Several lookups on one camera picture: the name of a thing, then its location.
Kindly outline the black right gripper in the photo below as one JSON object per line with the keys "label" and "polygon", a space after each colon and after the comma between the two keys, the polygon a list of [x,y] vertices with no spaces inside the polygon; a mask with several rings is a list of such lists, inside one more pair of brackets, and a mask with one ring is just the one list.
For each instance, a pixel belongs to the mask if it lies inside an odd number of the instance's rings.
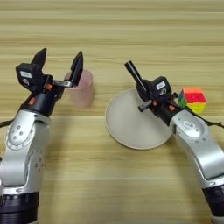
{"label": "black right gripper", "polygon": [[147,93],[143,89],[143,87],[139,84],[136,84],[136,90],[140,96],[140,98],[147,102],[151,100],[151,104],[149,106],[150,111],[160,118],[167,126],[170,125],[171,119],[179,112],[183,110],[174,99],[178,96],[176,93],[174,94],[153,94],[153,87],[149,80],[144,80],[143,84],[147,90]]}

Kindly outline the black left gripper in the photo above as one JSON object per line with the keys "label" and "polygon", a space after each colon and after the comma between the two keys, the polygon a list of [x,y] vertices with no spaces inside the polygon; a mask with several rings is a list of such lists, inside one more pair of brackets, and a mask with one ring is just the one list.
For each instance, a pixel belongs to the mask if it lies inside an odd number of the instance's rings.
{"label": "black left gripper", "polygon": [[[43,48],[34,55],[31,65],[33,67],[43,68],[45,63],[46,49]],[[73,59],[69,79],[54,80],[50,74],[43,74],[32,79],[23,78],[21,85],[31,93],[19,109],[36,112],[49,117],[53,112],[57,100],[62,97],[65,88],[79,85],[82,72],[83,54],[82,51],[79,51]]]}

